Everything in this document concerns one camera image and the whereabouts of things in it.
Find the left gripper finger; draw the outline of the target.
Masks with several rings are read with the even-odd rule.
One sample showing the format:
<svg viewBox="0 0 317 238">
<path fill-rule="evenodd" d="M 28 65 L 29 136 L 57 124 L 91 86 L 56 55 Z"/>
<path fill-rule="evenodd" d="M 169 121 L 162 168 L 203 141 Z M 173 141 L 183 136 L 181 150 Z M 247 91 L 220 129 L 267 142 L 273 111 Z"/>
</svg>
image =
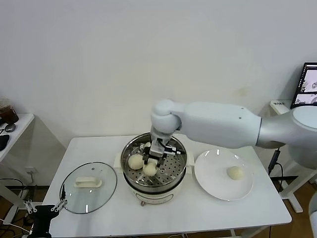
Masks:
<svg viewBox="0 0 317 238">
<path fill-rule="evenodd" d="M 62 208 L 64 208 L 64 206 L 68 203 L 67 199 L 66 199 L 66 192 L 65 192 L 65 185 L 63 184 L 61 187 L 61 195 L 60 195 L 60 202 L 55 205 L 51 211 L 52 212 L 59 212 L 62 210 Z"/>
<path fill-rule="evenodd" d="M 33 204 L 32 200 L 24 200 L 24 205 L 29 214 L 37 212 L 37 208 Z"/>
</svg>

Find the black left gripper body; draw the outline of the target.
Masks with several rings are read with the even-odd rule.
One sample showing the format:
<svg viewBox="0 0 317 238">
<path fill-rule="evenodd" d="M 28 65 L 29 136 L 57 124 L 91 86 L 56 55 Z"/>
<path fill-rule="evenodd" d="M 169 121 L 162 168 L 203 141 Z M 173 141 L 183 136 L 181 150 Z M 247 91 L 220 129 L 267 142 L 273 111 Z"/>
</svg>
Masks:
<svg viewBox="0 0 317 238">
<path fill-rule="evenodd" d="M 54 205 L 38 205 L 33 212 L 33 237 L 34 238 L 51 238 L 50 224 L 51 220 L 56 217 Z"/>
</svg>

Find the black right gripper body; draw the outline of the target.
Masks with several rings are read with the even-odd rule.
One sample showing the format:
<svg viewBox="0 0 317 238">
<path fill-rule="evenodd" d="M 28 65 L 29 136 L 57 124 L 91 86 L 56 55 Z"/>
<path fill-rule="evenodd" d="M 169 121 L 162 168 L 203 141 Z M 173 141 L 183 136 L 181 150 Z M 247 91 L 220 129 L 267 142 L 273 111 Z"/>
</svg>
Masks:
<svg viewBox="0 0 317 238">
<path fill-rule="evenodd" d="M 152 159 L 159 160 L 165 153 L 167 139 L 151 139 L 151 146 L 149 150 L 149 157 Z"/>
</svg>

